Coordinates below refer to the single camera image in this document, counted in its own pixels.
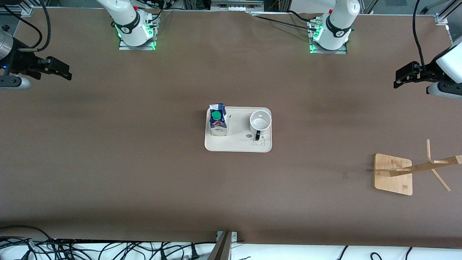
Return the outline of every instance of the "black band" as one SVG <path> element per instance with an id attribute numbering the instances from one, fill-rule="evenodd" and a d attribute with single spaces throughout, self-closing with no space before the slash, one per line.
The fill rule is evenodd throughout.
<path id="1" fill-rule="evenodd" d="M 137 11 L 135 11 L 135 13 L 136 13 L 135 20 L 133 20 L 133 22 L 127 25 L 120 25 L 115 22 L 115 25 L 117 26 L 117 28 L 119 28 L 120 32 L 125 33 L 125 34 L 130 34 L 132 33 L 132 30 L 138 26 L 138 24 L 140 23 L 140 14 Z"/>
<path id="2" fill-rule="evenodd" d="M 331 31 L 333 34 L 334 34 L 334 37 L 335 38 L 340 38 L 340 37 L 343 37 L 351 28 L 348 27 L 348 28 L 345 28 L 345 29 L 340 29 L 338 27 L 335 27 L 331 22 L 330 22 L 330 15 L 327 16 L 327 19 L 326 19 L 326 25 L 327 25 L 327 28 L 329 29 L 329 31 Z"/>

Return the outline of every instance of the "wooden stand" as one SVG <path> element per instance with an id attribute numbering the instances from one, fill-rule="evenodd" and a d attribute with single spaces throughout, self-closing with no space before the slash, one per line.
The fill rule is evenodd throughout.
<path id="1" fill-rule="evenodd" d="M 412 174 L 431 170 L 445 189 L 451 191 L 435 169 L 462 164 L 462 155 L 432 161 L 430 140 L 427 139 L 427 161 L 412 165 L 409 159 L 376 154 L 374 156 L 374 187 L 379 190 L 412 195 Z"/>

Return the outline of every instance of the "cup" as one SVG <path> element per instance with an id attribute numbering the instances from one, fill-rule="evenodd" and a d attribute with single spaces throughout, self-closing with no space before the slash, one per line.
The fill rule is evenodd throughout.
<path id="1" fill-rule="evenodd" d="M 260 136 L 268 131 L 271 126 L 271 115 L 263 110 L 257 110 L 250 116 L 250 131 L 255 134 L 255 141 L 260 139 Z"/>

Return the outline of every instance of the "white tray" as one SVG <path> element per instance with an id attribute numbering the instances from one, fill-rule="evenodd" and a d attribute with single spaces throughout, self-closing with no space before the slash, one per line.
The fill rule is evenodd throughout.
<path id="1" fill-rule="evenodd" d="M 213 152 L 254 152 L 267 153 L 273 145 L 271 140 L 271 126 L 260 140 L 255 141 L 255 135 L 250 131 L 250 115 L 263 110 L 271 115 L 271 111 L 265 107 L 227 106 L 226 114 L 229 117 L 228 124 L 230 134 L 228 136 L 212 136 L 210 130 L 210 108 L 207 110 L 204 146 Z"/>

